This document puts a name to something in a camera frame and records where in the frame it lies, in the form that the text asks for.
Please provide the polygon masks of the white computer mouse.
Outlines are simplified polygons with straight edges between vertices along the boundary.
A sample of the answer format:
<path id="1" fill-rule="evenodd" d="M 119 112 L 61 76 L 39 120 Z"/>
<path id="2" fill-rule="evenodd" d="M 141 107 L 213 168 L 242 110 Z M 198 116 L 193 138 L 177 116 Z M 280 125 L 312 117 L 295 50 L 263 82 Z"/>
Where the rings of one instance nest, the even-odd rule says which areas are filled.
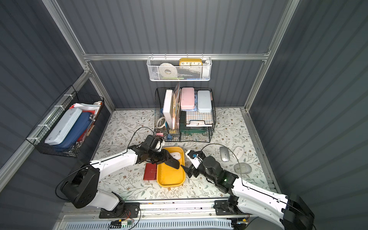
<path id="1" fill-rule="evenodd" d="M 170 155 L 175 159 L 175 160 L 181 160 L 182 155 L 180 152 L 171 152 Z"/>

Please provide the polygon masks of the silver computer mouse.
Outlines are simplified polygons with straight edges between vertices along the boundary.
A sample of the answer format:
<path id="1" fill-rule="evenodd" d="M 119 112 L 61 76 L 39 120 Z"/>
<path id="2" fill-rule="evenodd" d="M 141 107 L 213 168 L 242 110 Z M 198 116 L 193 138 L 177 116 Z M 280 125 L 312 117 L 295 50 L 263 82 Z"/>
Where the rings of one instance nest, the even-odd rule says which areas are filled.
<path id="1" fill-rule="evenodd" d="M 230 151 L 227 147 L 221 146 L 219 149 L 220 157 L 223 162 L 229 162 L 230 161 Z"/>

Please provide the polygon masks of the small white mouse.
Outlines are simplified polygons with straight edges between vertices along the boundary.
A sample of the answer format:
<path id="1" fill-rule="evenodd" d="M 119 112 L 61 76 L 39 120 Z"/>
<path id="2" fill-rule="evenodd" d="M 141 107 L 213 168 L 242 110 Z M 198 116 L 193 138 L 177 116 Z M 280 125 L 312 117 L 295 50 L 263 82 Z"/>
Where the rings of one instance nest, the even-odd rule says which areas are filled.
<path id="1" fill-rule="evenodd" d="M 241 159 L 241 157 L 244 155 L 244 148 L 243 147 L 240 147 L 240 146 L 237 146 L 235 147 L 235 149 L 233 150 L 233 153 L 235 154 L 236 158 L 238 160 Z"/>

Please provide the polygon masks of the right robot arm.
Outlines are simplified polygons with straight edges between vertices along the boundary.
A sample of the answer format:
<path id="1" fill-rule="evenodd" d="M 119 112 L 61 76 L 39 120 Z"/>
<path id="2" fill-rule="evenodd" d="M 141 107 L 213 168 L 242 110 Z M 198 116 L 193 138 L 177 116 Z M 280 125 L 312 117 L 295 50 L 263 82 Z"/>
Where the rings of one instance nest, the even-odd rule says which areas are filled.
<path id="1" fill-rule="evenodd" d="M 232 213 L 249 213 L 278 225 L 284 230 L 314 230 L 315 215 L 297 194 L 278 194 L 243 180 L 224 170 L 212 156 L 190 150 L 185 156 L 191 162 L 183 167 L 188 177 L 204 176 L 210 183 L 228 194 L 228 207 Z"/>

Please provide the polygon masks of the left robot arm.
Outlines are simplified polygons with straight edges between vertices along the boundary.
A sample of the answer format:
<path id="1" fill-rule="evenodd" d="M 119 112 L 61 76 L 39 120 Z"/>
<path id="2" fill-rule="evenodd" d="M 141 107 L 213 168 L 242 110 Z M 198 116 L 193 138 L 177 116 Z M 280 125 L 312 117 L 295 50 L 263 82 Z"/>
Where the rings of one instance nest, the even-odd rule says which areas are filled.
<path id="1" fill-rule="evenodd" d="M 118 194 L 98 189 L 99 181 L 122 168 L 141 163 L 165 164 L 180 169 L 181 164 L 166 149 L 164 140 L 148 135 L 139 145 L 129 146 L 121 153 L 100 160 L 91 161 L 70 173 L 60 184 L 60 191 L 74 205 L 81 209 L 87 206 L 110 212 L 123 211 L 125 202 Z"/>

